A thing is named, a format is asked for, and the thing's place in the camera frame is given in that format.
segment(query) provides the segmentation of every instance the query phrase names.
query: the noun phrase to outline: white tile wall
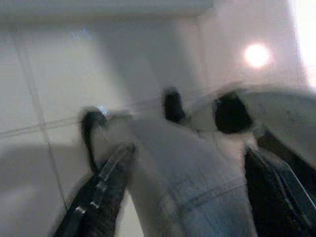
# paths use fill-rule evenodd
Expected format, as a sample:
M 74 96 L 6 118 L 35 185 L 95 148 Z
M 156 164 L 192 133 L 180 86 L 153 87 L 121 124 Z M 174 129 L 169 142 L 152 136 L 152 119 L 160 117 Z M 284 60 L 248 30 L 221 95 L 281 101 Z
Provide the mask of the white tile wall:
M 316 3 L 308 0 L 291 0 L 289 5 L 295 23 L 295 34 L 301 61 L 300 81 L 304 87 L 310 87 L 315 90 Z
M 41 132 L 0 140 L 0 235 L 47 236 L 64 213 Z
M 0 133 L 38 124 L 10 29 L 0 31 Z
M 199 22 L 208 87 L 219 88 L 234 81 L 294 87 L 303 83 L 298 76 L 302 71 L 301 60 L 288 0 L 215 0 L 214 9 Z M 252 44 L 269 49 L 269 64 L 253 68 L 246 63 L 245 50 Z
M 69 206 L 91 176 L 77 124 L 83 107 L 161 117 L 165 86 L 186 101 L 205 92 L 191 19 L 17 24 L 0 32 L 0 48 L 1 236 L 51 234 L 63 200 Z M 131 198 L 125 202 L 118 236 L 141 236 Z

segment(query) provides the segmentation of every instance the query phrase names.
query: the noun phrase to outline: tile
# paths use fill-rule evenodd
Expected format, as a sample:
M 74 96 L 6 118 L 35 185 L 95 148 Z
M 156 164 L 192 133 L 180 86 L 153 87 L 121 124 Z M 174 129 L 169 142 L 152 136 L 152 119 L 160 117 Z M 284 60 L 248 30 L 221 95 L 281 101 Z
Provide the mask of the tile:
M 70 206 L 76 191 L 92 175 L 87 163 L 86 149 L 80 140 L 77 124 L 49 129 L 48 136 L 66 203 Z M 125 195 L 118 216 L 116 236 L 143 236 L 129 192 Z
M 70 205 L 78 188 L 92 175 L 86 147 L 79 135 L 79 125 L 49 129 L 48 137 L 64 197 Z
M 142 237 L 144 236 L 138 216 L 129 192 L 126 192 L 118 215 L 117 237 Z
M 232 83 L 256 80 L 261 70 L 245 61 L 245 50 L 264 41 L 264 1 L 215 1 L 202 21 L 207 79 L 206 87 L 218 89 Z
M 181 19 L 97 25 L 135 103 L 160 96 L 167 86 L 204 88 L 197 24 Z
M 12 33 L 0 32 L 0 132 L 38 124 Z
M 29 57 L 46 122 L 76 117 L 86 106 L 114 109 L 132 102 L 105 46 L 84 29 L 18 28 L 18 42 Z
M 297 49 L 295 21 L 289 0 L 265 0 L 265 44 L 271 52 L 271 62 L 263 73 L 274 74 L 296 70 L 301 62 Z
M 304 68 L 304 73 L 300 75 L 300 85 L 302 88 L 316 89 L 316 66 Z
M 316 3 L 309 0 L 292 0 L 298 54 L 303 67 L 316 65 Z
M 164 119 L 162 108 L 152 107 L 132 112 L 135 118 Z
M 285 88 L 299 88 L 299 83 L 296 70 L 271 74 L 262 79 L 262 84 Z
M 1 236 L 47 236 L 65 209 L 40 132 L 0 139 Z

